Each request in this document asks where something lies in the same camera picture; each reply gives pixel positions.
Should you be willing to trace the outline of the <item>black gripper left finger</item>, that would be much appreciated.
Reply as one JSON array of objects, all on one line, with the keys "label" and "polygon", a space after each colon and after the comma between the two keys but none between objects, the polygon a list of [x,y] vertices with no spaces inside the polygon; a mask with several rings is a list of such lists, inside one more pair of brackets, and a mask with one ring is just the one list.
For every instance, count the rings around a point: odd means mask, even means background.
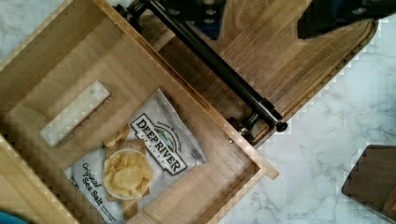
[{"label": "black gripper left finger", "polygon": [[178,21],[195,26],[211,40],[219,38],[227,0],[160,0]]}]

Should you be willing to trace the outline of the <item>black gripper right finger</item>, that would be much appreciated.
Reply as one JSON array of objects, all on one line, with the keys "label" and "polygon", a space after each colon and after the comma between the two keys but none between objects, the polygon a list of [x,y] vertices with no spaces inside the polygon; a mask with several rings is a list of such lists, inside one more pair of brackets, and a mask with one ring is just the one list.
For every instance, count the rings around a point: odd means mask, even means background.
[{"label": "black gripper right finger", "polygon": [[297,21],[300,39],[315,38],[359,21],[376,21],[396,12],[396,0],[312,0]]}]

